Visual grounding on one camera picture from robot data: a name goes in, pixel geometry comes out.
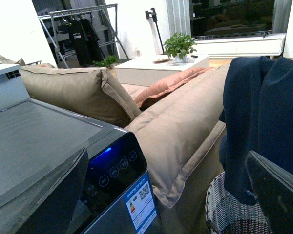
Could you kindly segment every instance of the navy blue cloth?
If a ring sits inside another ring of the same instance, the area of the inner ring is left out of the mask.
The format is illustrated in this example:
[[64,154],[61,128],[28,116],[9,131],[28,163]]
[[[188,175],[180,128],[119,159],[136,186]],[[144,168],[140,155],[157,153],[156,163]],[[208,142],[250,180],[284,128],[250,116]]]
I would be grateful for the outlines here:
[[225,189],[243,204],[256,203],[245,167],[254,150],[293,174],[293,60],[235,58],[229,67],[219,119]]

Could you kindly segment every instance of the clothing rack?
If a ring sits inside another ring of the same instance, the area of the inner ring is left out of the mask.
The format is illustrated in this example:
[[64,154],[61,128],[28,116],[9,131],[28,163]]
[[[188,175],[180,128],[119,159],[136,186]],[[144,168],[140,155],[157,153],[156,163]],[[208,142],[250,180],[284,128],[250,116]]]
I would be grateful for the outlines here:
[[[109,18],[107,16],[106,12],[105,12],[105,9],[107,9],[107,8],[115,8],[115,29],[112,27],[112,24],[109,21]],[[43,29],[46,31],[46,33],[50,37],[50,40],[51,40],[52,44],[54,45],[54,49],[55,49],[55,53],[57,54],[57,57],[61,58],[61,60],[64,62],[65,66],[67,68],[68,68],[68,65],[67,65],[65,59],[68,56],[74,55],[74,53],[69,53],[68,55],[62,55],[61,54],[60,47],[59,47],[59,39],[58,39],[59,35],[56,32],[55,19],[56,18],[63,18],[65,16],[80,15],[80,14],[83,14],[83,13],[84,14],[92,13],[93,11],[101,11],[102,12],[102,14],[106,18],[107,26],[111,30],[112,36],[113,36],[113,39],[111,41],[99,44],[99,47],[119,43],[119,45],[120,45],[121,49],[123,50],[126,58],[129,60],[129,57],[128,57],[123,45],[121,44],[121,42],[120,42],[120,40],[119,40],[119,38],[117,36],[117,4],[84,7],[84,8],[62,10],[62,11],[53,11],[53,12],[50,12],[50,15],[38,16],[38,18],[39,18],[39,20],[40,20],[40,22],[42,24]],[[50,35],[47,27],[45,26],[44,20],[51,20],[54,37],[52,37]]]

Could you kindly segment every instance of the hanger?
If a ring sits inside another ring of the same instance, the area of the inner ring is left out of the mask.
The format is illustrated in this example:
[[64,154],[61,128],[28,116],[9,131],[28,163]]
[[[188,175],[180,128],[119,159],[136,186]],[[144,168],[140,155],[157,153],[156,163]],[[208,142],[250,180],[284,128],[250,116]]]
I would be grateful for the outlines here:
[[69,12],[69,14],[70,14],[71,19],[72,19],[72,20],[75,20],[74,17],[73,17],[73,15],[72,15],[72,13]]
[[83,19],[83,20],[84,20],[84,15],[83,15],[83,13],[82,13],[82,12],[81,12],[81,14],[80,14],[79,18],[81,18],[81,19]]
[[63,20],[63,23],[61,23],[61,24],[63,24],[63,25],[69,25],[69,26],[71,26],[72,24],[71,24],[71,23],[69,23],[69,22],[67,22],[67,20],[64,18],[64,15],[63,15],[63,13],[62,13],[61,15],[62,15],[62,20]]

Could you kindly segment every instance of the laundry basket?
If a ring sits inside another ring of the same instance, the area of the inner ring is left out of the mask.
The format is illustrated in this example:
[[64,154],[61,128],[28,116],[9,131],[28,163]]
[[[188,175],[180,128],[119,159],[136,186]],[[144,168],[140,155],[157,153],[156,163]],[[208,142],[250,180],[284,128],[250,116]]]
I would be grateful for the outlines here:
[[210,184],[206,197],[206,220],[209,234],[272,234],[262,210],[241,204],[224,189],[225,172]]

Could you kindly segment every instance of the black garment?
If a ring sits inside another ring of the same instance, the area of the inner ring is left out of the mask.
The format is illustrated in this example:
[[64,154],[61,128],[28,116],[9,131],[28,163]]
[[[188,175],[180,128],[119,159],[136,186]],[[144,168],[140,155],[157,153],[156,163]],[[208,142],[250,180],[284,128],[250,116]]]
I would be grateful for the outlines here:
[[250,150],[293,174],[293,61],[235,58],[224,88],[227,135],[219,151],[225,189],[244,204],[256,203],[245,167]]
[[87,42],[87,46],[89,49],[91,59],[96,62],[102,61],[103,57],[102,57],[101,49],[99,48],[99,45],[98,45],[99,38],[91,22],[87,19],[80,19],[79,22],[82,24],[84,31],[89,40]]
[[79,21],[72,20],[71,24],[72,25],[68,28],[68,33],[70,40],[73,42],[79,65],[82,67],[88,67],[92,63],[87,46],[87,42],[89,41],[88,37]]

